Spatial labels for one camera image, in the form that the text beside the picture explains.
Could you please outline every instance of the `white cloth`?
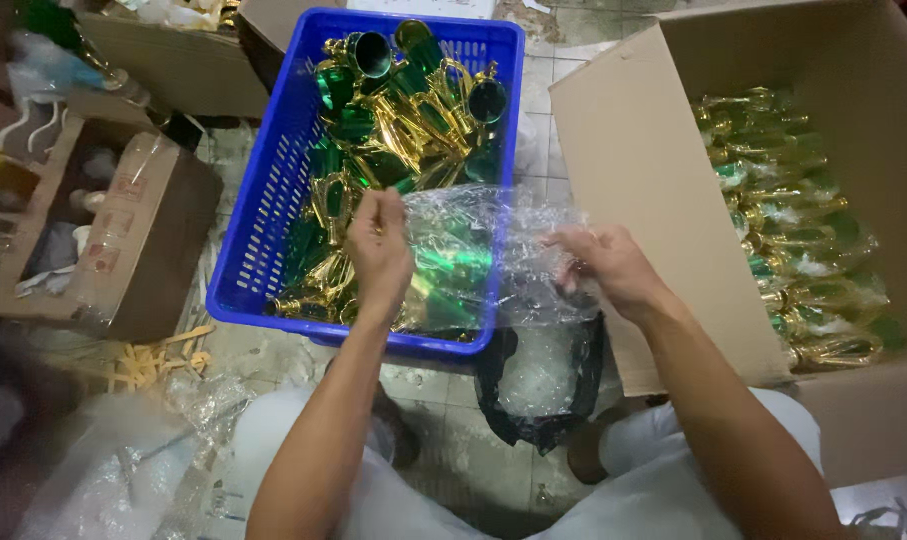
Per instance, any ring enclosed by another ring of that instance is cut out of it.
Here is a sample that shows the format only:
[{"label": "white cloth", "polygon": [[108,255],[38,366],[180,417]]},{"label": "white cloth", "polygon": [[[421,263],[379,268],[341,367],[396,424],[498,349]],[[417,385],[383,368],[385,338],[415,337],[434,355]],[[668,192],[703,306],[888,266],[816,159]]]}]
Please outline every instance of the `white cloth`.
[{"label": "white cloth", "polygon": [[[820,429],[813,417],[783,394],[751,391],[821,470]],[[251,494],[248,499],[253,499],[308,398],[308,393],[299,389],[268,394],[251,404],[237,423],[234,452],[237,471],[248,481],[244,487]],[[383,457],[393,453],[391,448],[382,448],[386,440],[383,430],[382,424],[371,428],[360,474],[353,485],[350,512],[341,523],[339,537],[489,538],[403,481],[389,458]],[[374,443],[382,454],[371,449]],[[528,540],[741,537],[701,483],[670,404],[608,427],[600,443],[600,461],[610,477],[554,526]]]}]

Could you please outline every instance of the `blue plastic basket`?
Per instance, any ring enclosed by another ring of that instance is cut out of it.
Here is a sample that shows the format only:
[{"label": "blue plastic basket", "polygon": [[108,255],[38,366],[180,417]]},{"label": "blue plastic basket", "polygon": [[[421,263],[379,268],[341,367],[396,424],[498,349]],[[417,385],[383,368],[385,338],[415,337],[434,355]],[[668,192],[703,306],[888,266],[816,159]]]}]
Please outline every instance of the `blue plastic basket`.
[{"label": "blue plastic basket", "polygon": [[[307,149],[323,135],[317,119],[320,95],[313,67],[326,56],[329,38],[351,32],[376,31],[394,43],[393,32],[410,15],[347,9],[308,9],[293,33],[283,68],[237,197],[230,227],[207,293],[207,309],[220,321],[280,329],[311,338],[323,345],[339,345],[349,328],[344,325],[284,319],[263,314],[268,295],[279,294],[288,225],[300,216],[309,191]],[[514,23],[444,17],[422,17],[445,49],[475,73],[489,61],[497,62],[497,79],[510,96],[509,109],[499,129],[503,134],[500,183],[513,181],[517,139],[520,78],[523,68],[523,30]],[[496,276],[491,278],[495,294]],[[487,320],[493,320],[488,314]],[[471,355],[490,341],[485,327],[471,343],[391,333],[387,350],[416,357]]]}]

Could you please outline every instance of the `tiled floor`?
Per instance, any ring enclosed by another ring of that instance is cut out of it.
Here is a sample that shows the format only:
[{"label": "tiled floor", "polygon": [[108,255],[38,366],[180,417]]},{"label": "tiled floor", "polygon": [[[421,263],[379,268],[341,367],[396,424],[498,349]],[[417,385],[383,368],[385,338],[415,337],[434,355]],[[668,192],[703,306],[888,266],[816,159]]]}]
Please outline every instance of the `tiled floor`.
[{"label": "tiled floor", "polygon": [[[537,134],[535,157],[518,171],[519,180],[534,187],[543,200],[564,202],[571,196],[567,167],[547,88],[595,54],[645,28],[651,20],[643,14],[724,0],[541,0],[552,7],[548,16],[525,11],[520,0],[501,3],[504,6],[497,9],[501,18],[515,20],[527,30],[520,108]],[[198,150],[224,178],[220,232],[236,201],[253,137],[254,129],[217,130]],[[335,354],[334,349],[279,330],[218,326],[207,340],[217,359],[211,373],[236,368],[256,392],[268,392],[284,382],[315,387]],[[580,484],[567,469],[564,448],[541,457],[525,442],[510,447],[500,441],[478,408],[473,377],[462,369],[391,357],[383,365],[380,380],[422,440],[420,459],[403,477],[484,532],[521,537],[542,530],[591,493],[591,487]],[[596,412],[621,395],[614,370],[607,369]],[[907,477],[833,492],[844,522],[861,511],[892,505],[895,496],[907,505]]]}]

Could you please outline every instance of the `hand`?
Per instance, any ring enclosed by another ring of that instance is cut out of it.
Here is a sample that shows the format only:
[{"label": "hand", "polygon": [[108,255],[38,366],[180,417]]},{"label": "hand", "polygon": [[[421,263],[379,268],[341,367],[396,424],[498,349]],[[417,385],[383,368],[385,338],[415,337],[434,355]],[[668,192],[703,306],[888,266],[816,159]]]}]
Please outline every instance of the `hand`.
[{"label": "hand", "polygon": [[413,276],[413,255],[406,242],[406,207],[394,188],[368,189],[347,230],[347,255],[360,290],[359,316],[390,324],[397,317]]},{"label": "hand", "polygon": [[560,276],[561,286],[575,287],[581,275],[593,277],[628,320],[636,323],[651,308],[675,298],[626,227],[608,226],[593,232],[565,228],[552,234],[547,243],[559,244],[578,259]]}]

